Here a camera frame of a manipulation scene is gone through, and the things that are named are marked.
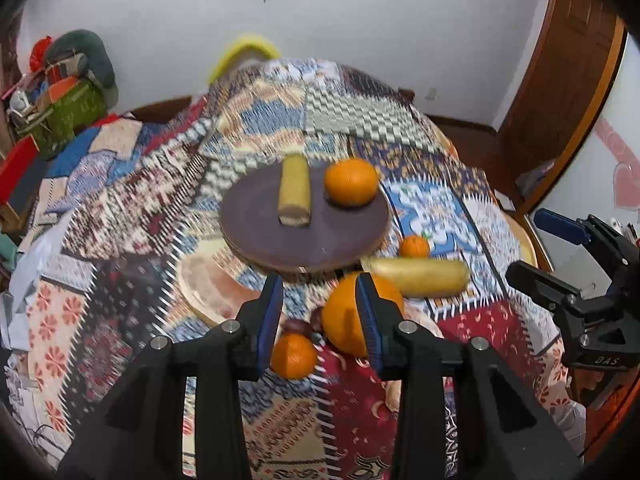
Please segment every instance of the yellow arch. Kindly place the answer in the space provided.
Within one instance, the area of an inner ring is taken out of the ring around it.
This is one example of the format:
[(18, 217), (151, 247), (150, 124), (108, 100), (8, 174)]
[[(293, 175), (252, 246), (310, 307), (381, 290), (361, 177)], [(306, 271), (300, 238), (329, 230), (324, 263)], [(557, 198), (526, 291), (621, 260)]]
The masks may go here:
[(279, 57), (282, 57), (280, 55), (280, 51), (273, 45), (273, 43), (265, 40), (262, 36), (259, 36), (258, 34), (243, 34), (226, 48), (225, 53), (220, 57), (213, 68), (207, 83), (211, 84), (223, 75), (229, 69), (236, 57), (247, 50), (257, 50), (267, 59), (278, 59)]

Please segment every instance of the wooden floor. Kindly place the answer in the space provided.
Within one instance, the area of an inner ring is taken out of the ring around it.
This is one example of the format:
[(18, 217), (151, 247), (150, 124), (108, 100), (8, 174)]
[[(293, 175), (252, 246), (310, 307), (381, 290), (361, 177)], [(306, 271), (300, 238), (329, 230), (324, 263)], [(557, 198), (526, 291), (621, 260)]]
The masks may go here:
[(512, 173), (495, 137), (486, 130), (452, 124), (438, 124), (455, 144), (460, 160), (467, 166), (482, 168), (489, 184), (507, 195), (516, 205), (522, 202)]

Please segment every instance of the metal screw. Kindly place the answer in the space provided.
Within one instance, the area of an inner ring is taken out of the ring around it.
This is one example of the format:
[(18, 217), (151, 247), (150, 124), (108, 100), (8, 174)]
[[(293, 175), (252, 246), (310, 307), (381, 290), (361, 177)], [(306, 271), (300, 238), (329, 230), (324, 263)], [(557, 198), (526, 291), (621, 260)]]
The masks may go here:
[(240, 322), (235, 319), (227, 319), (222, 325), (222, 330), (227, 332), (228, 334), (232, 334), (233, 332), (237, 332), (240, 328)]
[(157, 335), (155, 338), (151, 340), (151, 348), (154, 350), (162, 350), (165, 346), (169, 344), (169, 338), (164, 335)]
[(489, 342), (484, 337), (476, 336), (471, 338), (471, 346), (476, 350), (486, 350)]
[(412, 334), (416, 330), (418, 330), (418, 326), (413, 321), (405, 319), (404, 321), (398, 323), (398, 330), (405, 334)]

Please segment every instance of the wall outlet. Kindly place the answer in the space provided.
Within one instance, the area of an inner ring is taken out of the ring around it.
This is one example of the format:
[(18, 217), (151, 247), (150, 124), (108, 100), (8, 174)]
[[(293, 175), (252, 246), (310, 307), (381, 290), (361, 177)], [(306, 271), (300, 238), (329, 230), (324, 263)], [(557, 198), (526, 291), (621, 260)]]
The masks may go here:
[(427, 95), (425, 95), (424, 98), (427, 101), (435, 101), (437, 93), (438, 89), (435, 86), (430, 86), (429, 88), (427, 88)]

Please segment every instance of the pink heart decoration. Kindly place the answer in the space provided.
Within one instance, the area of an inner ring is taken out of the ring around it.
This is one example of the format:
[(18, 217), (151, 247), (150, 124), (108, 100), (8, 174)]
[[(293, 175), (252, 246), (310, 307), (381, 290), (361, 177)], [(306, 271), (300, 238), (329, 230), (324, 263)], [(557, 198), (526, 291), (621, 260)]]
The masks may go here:
[(640, 179), (627, 164), (617, 165), (613, 172), (613, 203), (630, 211), (640, 210)]

